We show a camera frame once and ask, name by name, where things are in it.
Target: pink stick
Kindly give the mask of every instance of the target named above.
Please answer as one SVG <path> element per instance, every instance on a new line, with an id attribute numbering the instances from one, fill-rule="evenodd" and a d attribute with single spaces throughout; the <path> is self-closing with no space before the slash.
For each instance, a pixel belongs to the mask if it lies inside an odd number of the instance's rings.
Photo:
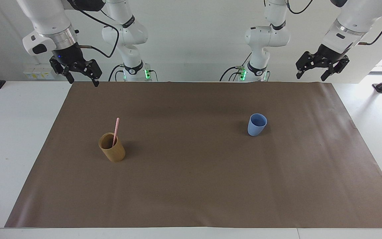
<path id="1" fill-rule="evenodd" d="M 119 120 L 120 120 L 119 118 L 116 119 L 116 128 L 114 129 L 114 137 L 113 137 L 113 146 L 112 147 L 114 147 L 114 145 L 116 143 L 117 130 L 119 128 Z"/>

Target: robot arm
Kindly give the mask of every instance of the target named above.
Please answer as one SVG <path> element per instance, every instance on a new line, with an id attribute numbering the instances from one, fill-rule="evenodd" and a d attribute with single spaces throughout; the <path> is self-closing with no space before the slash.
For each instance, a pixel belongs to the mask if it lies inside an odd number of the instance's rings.
<path id="1" fill-rule="evenodd" d="M 268 0 L 265 18 L 270 26 L 251 27 L 246 32 L 246 42 L 252 50 L 250 62 L 245 66 L 242 80 L 260 81 L 270 58 L 265 47 L 281 47 L 288 44 L 290 32 L 286 27 L 285 16 L 288 8 L 286 0 Z"/>
<path id="2" fill-rule="evenodd" d="M 102 72 L 97 62 L 86 61 L 79 47 L 77 30 L 65 14 L 61 0 L 17 0 L 24 14 L 32 21 L 34 31 L 23 38 L 27 52 L 34 56 L 52 51 L 50 64 L 57 74 L 65 76 L 70 83 L 74 78 L 70 71 L 80 72 L 91 78 L 94 86 Z M 76 7 L 85 11 L 99 11 L 103 6 L 102 0 L 82 1 Z"/>
<path id="3" fill-rule="evenodd" d="M 297 61 L 297 78 L 313 68 L 327 68 L 321 76 L 325 81 L 334 73 L 341 71 L 349 63 L 346 53 L 357 45 L 382 16 L 382 0 L 331 0 L 341 7 L 341 14 L 324 36 L 318 51 L 306 51 Z"/>
<path id="4" fill-rule="evenodd" d="M 109 15 L 119 24 L 113 25 L 120 32 L 117 50 L 123 59 L 125 67 L 124 77 L 129 81 L 144 81 L 150 78 L 149 66 L 141 59 L 135 45 L 144 44 L 148 39 L 147 29 L 140 24 L 132 14 L 127 0 L 107 0 Z M 114 29 L 103 28 L 103 39 L 115 45 L 117 33 Z"/>

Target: blue object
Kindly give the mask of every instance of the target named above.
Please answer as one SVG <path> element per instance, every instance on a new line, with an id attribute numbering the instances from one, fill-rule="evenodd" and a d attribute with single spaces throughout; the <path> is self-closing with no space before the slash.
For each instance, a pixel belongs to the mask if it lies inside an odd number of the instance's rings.
<path id="1" fill-rule="evenodd" d="M 268 124 L 268 120 L 264 115 L 253 114 L 248 122 L 247 132 L 251 136 L 258 136 Z"/>

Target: wooden cup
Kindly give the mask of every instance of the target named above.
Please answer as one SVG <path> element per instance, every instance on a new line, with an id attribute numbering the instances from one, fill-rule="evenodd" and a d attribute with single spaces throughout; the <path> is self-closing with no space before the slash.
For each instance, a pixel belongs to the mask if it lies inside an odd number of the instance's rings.
<path id="1" fill-rule="evenodd" d="M 106 133 L 100 138 L 98 146 L 111 162 L 120 162 L 125 158 L 126 152 L 118 137 L 116 137 L 116 143 L 114 147 L 112 147 L 113 138 L 113 133 Z"/>

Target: white table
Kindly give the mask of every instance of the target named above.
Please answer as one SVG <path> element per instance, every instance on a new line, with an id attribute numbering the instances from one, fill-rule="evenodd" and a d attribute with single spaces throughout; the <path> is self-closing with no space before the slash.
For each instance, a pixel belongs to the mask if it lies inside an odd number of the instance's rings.
<path id="1" fill-rule="evenodd" d="M 382 95 L 368 76 L 335 84 L 382 170 Z M 7 82 L 0 90 L 0 238 L 382 238 L 382 229 L 76 228 L 3 229 L 70 89 L 67 82 Z"/>

